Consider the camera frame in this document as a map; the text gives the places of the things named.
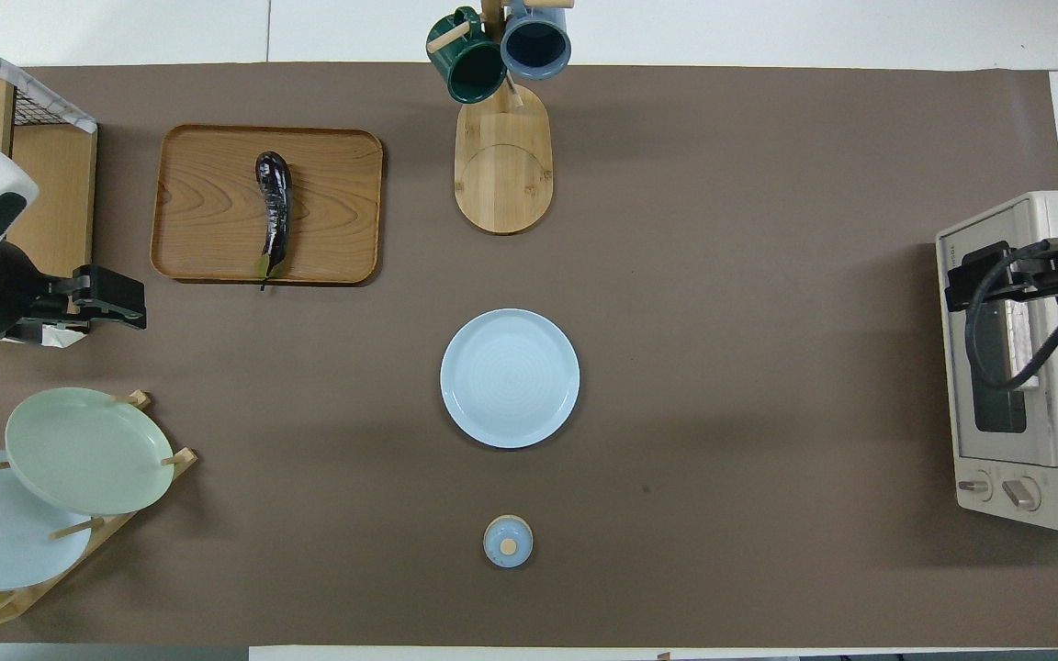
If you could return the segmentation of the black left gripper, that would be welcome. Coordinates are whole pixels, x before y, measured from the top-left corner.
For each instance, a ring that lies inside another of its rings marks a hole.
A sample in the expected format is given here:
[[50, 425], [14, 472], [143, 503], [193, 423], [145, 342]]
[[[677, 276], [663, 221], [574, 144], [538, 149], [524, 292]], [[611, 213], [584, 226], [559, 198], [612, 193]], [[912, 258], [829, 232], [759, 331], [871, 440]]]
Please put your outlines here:
[[68, 277], [45, 276], [32, 302], [32, 318], [62, 328], [89, 328], [94, 322], [144, 330], [144, 284], [96, 264], [77, 267]]

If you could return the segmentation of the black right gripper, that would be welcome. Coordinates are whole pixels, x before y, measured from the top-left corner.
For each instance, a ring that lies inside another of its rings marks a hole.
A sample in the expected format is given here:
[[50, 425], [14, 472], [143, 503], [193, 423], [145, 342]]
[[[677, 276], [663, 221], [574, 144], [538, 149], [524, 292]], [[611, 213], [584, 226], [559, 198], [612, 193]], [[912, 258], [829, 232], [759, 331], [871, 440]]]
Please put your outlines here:
[[1037, 241], [1028, 246], [1013, 247], [1013, 244], [999, 241], [970, 252], [959, 267], [946, 272], [946, 310], [966, 312], [980, 284], [986, 284], [986, 304], [1058, 297], [1057, 243]]

